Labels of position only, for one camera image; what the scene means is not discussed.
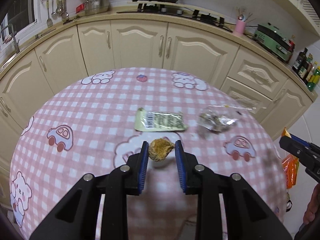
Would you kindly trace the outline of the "person right hand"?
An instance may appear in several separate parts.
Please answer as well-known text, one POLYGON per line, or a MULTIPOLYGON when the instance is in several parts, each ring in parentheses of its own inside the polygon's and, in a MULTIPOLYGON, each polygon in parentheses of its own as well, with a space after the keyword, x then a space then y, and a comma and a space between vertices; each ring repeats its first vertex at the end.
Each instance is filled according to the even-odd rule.
POLYGON ((309 224, 315 219, 316 212, 319 208, 319 201, 318 201, 318 195, 319 195, 319 187, 320 185, 317 184, 315 188, 313 189, 313 193, 310 199, 310 202, 307 205, 307 210, 304 213, 303 216, 303 224, 309 224))

